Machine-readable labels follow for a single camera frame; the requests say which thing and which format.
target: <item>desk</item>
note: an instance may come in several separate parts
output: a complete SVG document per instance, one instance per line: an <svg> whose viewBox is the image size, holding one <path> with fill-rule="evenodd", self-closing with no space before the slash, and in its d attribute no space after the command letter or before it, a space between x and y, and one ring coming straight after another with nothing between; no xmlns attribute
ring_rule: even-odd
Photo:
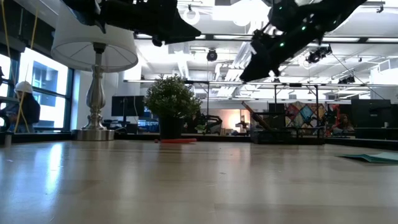
<svg viewBox="0 0 398 224"><path fill-rule="evenodd" d="M355 138L398 140L398 128L355 128Z"/></svg>

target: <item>red object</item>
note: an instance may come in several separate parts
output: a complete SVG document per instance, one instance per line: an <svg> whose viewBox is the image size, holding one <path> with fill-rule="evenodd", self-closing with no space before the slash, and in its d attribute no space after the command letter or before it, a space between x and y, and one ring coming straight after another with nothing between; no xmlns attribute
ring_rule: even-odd
<svg viewBox="0 0 398 224"><path fill-rule="evenodd" d="M161 143L191 143L196 141L197 139L163 139Z"/></svg>

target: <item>green leaves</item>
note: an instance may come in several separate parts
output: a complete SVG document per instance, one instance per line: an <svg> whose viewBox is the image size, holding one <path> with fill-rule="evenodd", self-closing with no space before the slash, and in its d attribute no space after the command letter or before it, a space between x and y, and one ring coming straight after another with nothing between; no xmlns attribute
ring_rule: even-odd
<svg viewBox="0 0 398 224"><path fill-rule="evenodd" d="M182 118L200 110L201 100L195 98L191 86L185 86L184 79L178 76L157 79L148 89L145 104L160 117Z"/></svg>

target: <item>potted plant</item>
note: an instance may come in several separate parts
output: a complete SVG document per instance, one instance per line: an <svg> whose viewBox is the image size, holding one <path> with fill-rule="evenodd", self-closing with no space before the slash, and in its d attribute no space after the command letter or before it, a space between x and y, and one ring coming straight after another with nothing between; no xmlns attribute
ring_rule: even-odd
<svg viewBox="0 0 398 224"><path fill-rule="evenodd" d="M148 89L145 104L159 117L161 139L181 138L184 117L200 110L201 100L190 89L177 75L160 76Z"/></svg>

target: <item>black plant pot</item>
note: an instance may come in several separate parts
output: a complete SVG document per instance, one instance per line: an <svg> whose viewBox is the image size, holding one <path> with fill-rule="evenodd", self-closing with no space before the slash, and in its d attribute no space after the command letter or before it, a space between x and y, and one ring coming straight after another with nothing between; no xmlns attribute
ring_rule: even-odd
<svg viewBox="0 0 398 224"><path fill-rule="evenodd" d="M160 139L180 139L183 122L183 118L159 118Z"/></svg>

